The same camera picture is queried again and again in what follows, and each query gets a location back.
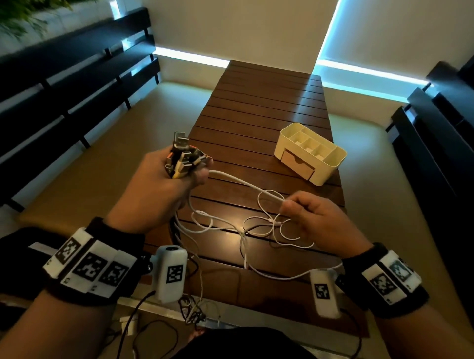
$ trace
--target plastic storage box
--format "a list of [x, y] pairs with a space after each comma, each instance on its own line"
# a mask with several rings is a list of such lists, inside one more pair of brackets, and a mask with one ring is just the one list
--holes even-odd
[[347, 156], [342, 148], [299, 123], [280, 131], [274, 154], [316, 186], [322, 186]]

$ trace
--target tan leather seat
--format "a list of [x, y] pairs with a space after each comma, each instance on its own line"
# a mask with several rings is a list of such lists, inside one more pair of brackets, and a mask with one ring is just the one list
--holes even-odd
[[68, 236], [105, 216], [144, 154], [170, 145], [174, 131], [189, 133], [210, 94], [160, 83], [64, 170], [18, 216], [19, 223]]

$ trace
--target wooden table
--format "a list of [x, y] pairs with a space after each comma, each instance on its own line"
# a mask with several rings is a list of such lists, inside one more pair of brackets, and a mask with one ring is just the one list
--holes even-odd
[[[338, 171], [326, 184], [316, 187], [274, 157], [280, 130], [292, 122], [300, 122], [332, 141], [320, 77], [231, 61], [189, 134], [190, 144], [214, 158], [215, 170], [286, 196], [297, 190], [311, 192], [344, 208]], [[193, 190], [191, 201], [195, 209], [225, 218], [242, 228], [247, 217], [265, 217], [258, 207], [257, 194], [228, 178], [211, 175], [205, 186]], [[279, 205], [275, 202], [263, 199], [261, 203], [269, 213], [278, 213]], [[178, 214], [189, 228], [197, 228], [192, 224], [188, 207]], [[202, 224], [209, 223], [206, 218], [198, 220]], [[284, 231], [289, 237], [299, 235], [295, 225], [285, 225]], [[279, 241], [285, 241], [279, 233], [277, 236]], [[183, 238], [188, 248], [195, 248], [191, 241]], [[240, 237], [235, 232], [211, 231], [194, 238], [200, 247], [205, 298], [356, 334], [354, 324], [346, 316], [330, 320], [317, 315], [309, 276], [277, 281], [245, 270], [239, 251]], [[167, 229], [157, 229], [148, 235], [146, 248], [155, 252], [155, 246], [168, 240]], [[257, 269], [276, 276], [291, 277], [339, 263], [338, 258], [327, 253], [280, 246], [269, 238], [249, 237], [248, 243], [250, 262]], [[187, 280], [185, 290], [199, 295], [199, 276]], [[367, 336], [364, 313], [348, 298], [342, 305], [356, 316], [363, 335]]]

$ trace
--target black and white square marker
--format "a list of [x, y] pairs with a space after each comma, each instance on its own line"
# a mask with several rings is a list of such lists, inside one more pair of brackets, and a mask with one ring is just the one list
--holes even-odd
[[326, 283], [316, 283], [314, 285], [316, 290], [316, 298], [318, 299], [330, 299], [329, 297], [329, 288]]
[[55, 257], [61, 264], [65, 264], [68, 259], [77, 252], [81, 247], [81, 244], [76, 241], [73, 237], [69, 238], [66, 243], [56, 252]]
[[389, 268], [402, 282], [406, 281], [410, 276], [411, 272], [407, 269], [405, 265], [400, 260], [393, 262]]
[[169, 266], [166, 275], [166, 283], [179, 282], [182, 279], [183, 265]]
[[112, 262], [105, 272], [100, 276], [99, 282], [116, 287], [119, 285], [122, 278], [128, 272], [129, 268], [118, 262]]
[[397, 289], [396, 285], [394, 285], [394, 283], [390, 280], [390, 278], [387, 277], [385, 273], [381, 273], [378, 276], [372, 278], [370, 283], [382, 296], [386, 296]]
[[73, 273], [93, 282], [107, 263], [108, 261], [106, 259], [89, 252], [76, 268], [74, 268]]

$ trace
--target bundle of usb connectors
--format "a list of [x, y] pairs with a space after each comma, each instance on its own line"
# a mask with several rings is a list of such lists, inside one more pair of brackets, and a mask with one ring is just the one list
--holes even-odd
[[166, 171], [171, 178], [181, 178], [186, 176], [199, 164], [207, 163], [209, 156], [197, 149], [189, 146], [189, 139], [185, 132], [175, 132], [173, 148], [166, 158]]

